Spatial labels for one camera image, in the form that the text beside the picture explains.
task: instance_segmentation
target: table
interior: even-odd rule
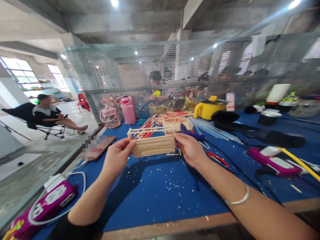
[[[319,125],[300,123],[288,114],[286,119],[279,119],[274,126],[266,127],[257,123],[259,115],[241,115],[239,121],[263,129],[282,130],[300,133],[307,139],[301,149],[290,149],[292,153],[309,162],[320,164],[320,133],[314,132]],[[131,128],[139,128],[138,123]],[[122,124],[116,129],[107,129],[104,135],[115,135],[117,139],[126,137],[129,126]],[[208,142],[221,148],[252,179],[255,170],[261,166],[246,154],[246,148],[232,141],[213,138],[204,133]],[[242,134],[238,135],[249,144],[260,144]],[[211,152],[226,157],[211,147]],[[91,162],[78,169],[87,176],[87,188],[94,182],[103,165],[105,154],[97,162]],[[198,229],[229,225],[237,220],[229,212],[220,196],[197,174],[200,191],[195,190],[190,167],[180,156],[151,156],[128,160],[128,166],[117,179],[109,195],[99,223],[105,233],[103,239],[136,239],[156,235],[172,234]],[[240,178],[251,185],[242,175]],[[262,176],[261,180],[269,185],[285,207],[292,212],[304,212],[320,209],[320,183],[310,175],[291,180],[271,176]],[[79,184],[82,191],[81,176],[69,179],[71,184]],[[297,192],[290,185],[300,189]],[[54,223],[45,226],[34,239],[44,239],[54,228]]]

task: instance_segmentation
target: silver bracelet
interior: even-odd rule
[[[232,204],[232,205],[237,205],[237,204],[241,204],[241,203],[244,203],[245,201],[247,201],[248,200],[248,198],[249,198],[249,187],[248,187],[248,185],[247,184],[245,184],[246,185],[246,188],[247,188],[247,192],[246,192],[246,195],[244,195],[244,197],[240,200],[240,201],[236,201],[236,202],[229,202],[229,201],[227,201],[227,200],[225,200],[224,199],[224,201],[226,202],[226,203],[228,203],[228,204]]]

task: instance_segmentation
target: perforated metal screen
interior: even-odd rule
[[[252,57],[251,38],[215,48],[213,40],[190,40],[81,45],[66,53],[99,123],[102,97],[132,96],[139,119],[138,109],[149,109],[149,115],[193,110],[199,100],[225,99],[227,92],[235,93],[236,109],[241,109],[266,97],[275,83],[306,90],[318,81],[320,64],[303,58],[310,50],[312,56],[320,53],[320,45],[314,45],[319,36],[269,36],[257,57]]]

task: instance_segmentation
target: black camping chair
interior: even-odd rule
[[[38,124],[36,121],[35,116],[32,114],[32,110],[36,105],[34,105],[31,102],[24,103],[16,108],[11,109],[1,109],[5,113],[10,114],[11,116],[16,117],[22,122],[25,122],[28,126],[28,128],[34,129],[34,130],[40,130],[41,132],[44,132],[46,134],[46,137],[44,140],[48,139],[48,136],[51,134],[53,136],[56,136],[58,138],[64,138],[64,131],[66,129],[63,125],[55,125],[54,123],[50,122],[43,122],[43,124]],[[51,131],[59,131],[57,134],[51,133]]]

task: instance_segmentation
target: concrete ceiling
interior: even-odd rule
[[[67,15],[181,10],[188,2],[188,0],[119,0],[119,6],[114,8],[109,0],[45,1],[62,14]]]
[[[30,45],[33,51],[57,53],[76,37],[78,42],[120,43],[319,30],[320,0],[302,1],[253,28],[291,1],[118,0],[114,8],[111,0],[0,0],[0,42],[20,41],[24,49]],[[63,44],[68,31],[74,35]]]

